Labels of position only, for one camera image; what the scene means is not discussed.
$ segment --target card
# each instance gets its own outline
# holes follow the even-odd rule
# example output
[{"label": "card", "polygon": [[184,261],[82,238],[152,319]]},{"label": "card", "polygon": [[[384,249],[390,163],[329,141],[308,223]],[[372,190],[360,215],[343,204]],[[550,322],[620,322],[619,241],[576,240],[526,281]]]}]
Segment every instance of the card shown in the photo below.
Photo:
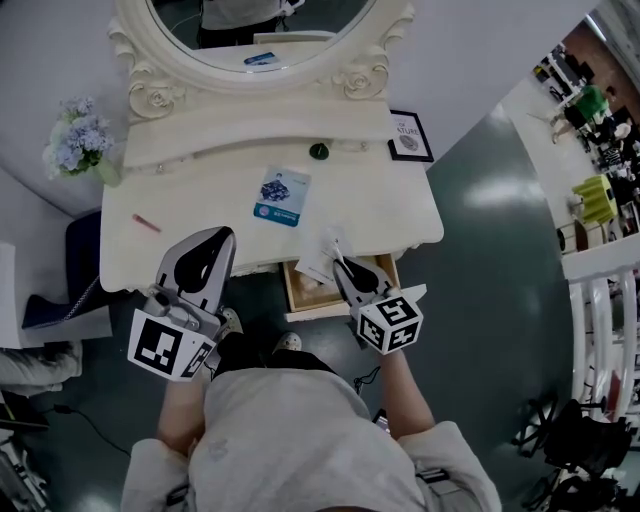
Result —
[{"label": "card", "polygon": [[334,284],[334,243],[338,244],[343,256],[353,256],[353,249],[347,240],[344,229],[339,226],[331,226],[322,236],[310,239],[305,243],[304,252],[296,265],[296,270],[323,284]]},{"label": "card", "polygon": [[269,167],[253,214],[286,226],[297,226],[310,184],[308,174]]},{"label": "card", "polygon": [[244,59],[244,63],[247,66],[266,66],[267,64],[275,64],[276,62],[280,62],[280,59],[271,52]]}]

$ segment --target white sneaker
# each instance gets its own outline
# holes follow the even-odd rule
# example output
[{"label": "white sneaker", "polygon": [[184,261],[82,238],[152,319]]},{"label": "white sneaker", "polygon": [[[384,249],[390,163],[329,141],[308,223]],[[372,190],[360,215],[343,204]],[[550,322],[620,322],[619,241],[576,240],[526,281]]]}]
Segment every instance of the white sneaker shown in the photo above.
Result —
[{"label": "white sneaker", "polygon": [[282,335],[276,348],[273,349],[275,354],[278,350],[295,350],[300,352],[302,350],[302,339],[295,332],[287,332]]},{"label": "white sneaker", "polygon": [[224,308],[222,310],[222,316],[227,319],[227,326],[220,333],[220,341],[225,339],[230,333],[238,332],[243,334],[242,323],[240,322],[240,317],[235,310],[231,308]]}]

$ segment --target green floor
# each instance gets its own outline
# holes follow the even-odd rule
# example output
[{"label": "green floor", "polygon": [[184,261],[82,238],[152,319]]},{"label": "green floor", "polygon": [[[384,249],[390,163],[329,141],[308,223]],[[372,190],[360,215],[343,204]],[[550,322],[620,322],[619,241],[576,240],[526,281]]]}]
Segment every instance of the green floor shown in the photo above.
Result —
[{"label": "green floor", "polygon": [[[482,120],[430,171],[444,240],[398,262],[405,286],[426,283],[420,340],[406,350],[438,420],[456,421],[496,482],[505,510],[549,472],[516,456],[509,440],[527,399],[555,390],[567,397],[572,369],[568,288],[555,230],[536,173],[501,108]],[[233,279],[227,296],[246,331],[266,341],[288,329],[276,274]],[[85,343],[84,375],[36,400],[66,403],[91,416],[129,448],[152,436],[164,382],[126,362],[132,303],[113,311],[113,339]],[[368,373],[343,320],[297,324],[305,348],[347,381]],[[363,398],[375,412],[379,383]],[[118,509],[127,459],[80,418],[50,415],[51,429],[27,438],[52,482],[54,510]]]}]

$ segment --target drawer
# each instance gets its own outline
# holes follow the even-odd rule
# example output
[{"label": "drawer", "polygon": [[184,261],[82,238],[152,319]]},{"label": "drawer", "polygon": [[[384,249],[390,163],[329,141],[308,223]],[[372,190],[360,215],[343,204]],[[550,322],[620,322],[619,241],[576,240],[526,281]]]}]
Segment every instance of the drawer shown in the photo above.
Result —
[{"label": "drawer", "polygon": [[[391,254],[364,256],[362,259],[381,267],[391,278],[392,284],[400,288],[396,262]],[[289,313],[285,315],[285,319],[288,322],[300,322],[317,318],[348,316],[349,305],[342,300],[337,286],[320,284],[309,276],[301,274],[295,270],[297,263],[297,261],[282,263],[289,304]]]}]

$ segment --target green object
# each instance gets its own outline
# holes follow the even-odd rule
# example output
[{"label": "green object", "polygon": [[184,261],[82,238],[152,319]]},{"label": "green object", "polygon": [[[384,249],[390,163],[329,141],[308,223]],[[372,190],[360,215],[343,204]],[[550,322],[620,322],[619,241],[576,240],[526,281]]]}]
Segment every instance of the green object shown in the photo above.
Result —
[{"label": "green object", "polygon": [[309,154],[316,160],[326,160],[329,158],[329,148],[322,143],[314,144],[311,146]]},{"label": "green object", "polygon": [[96,165],[91,167],[91,171],[108,187],[117,187],[122,181],[118,169],[106,158],[101,158]]},{"label": "green object", "polygon": [[595,85],[587,85],[582,89],[581,94],[582,97],[576,102],[576,107],[587,121],[609,107],[609,102]]},{"label": "green object", "polygon": [[574,194],[583,198],[582,220],[585,224],[590,222],[606,224],[618,215],[618,205],[611,192],[611,184],[605,175],[592,176],[582,185],[573,187],[572,190]]}]

